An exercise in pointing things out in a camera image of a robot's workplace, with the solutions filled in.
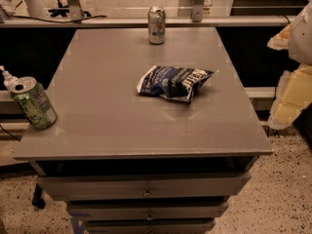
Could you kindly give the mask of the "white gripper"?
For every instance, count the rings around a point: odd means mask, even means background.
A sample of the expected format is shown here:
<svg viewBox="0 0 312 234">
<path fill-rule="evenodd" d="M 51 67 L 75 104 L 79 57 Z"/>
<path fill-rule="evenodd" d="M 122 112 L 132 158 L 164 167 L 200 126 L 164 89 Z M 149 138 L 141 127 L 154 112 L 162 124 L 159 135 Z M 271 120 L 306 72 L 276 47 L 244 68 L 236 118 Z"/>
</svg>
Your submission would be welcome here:
<svg viewBox="0 0 312 234">
<path fill-rule="evenodd" d="M 273 50 L 289 49 L 289 57 L 304 63 L 293 72 L 281 76 L 267 125 L 274 130 L 289 127 L 312 103 L 312 1 L 295 18 L 272 37 L 267 47 Z"/>
</svg>

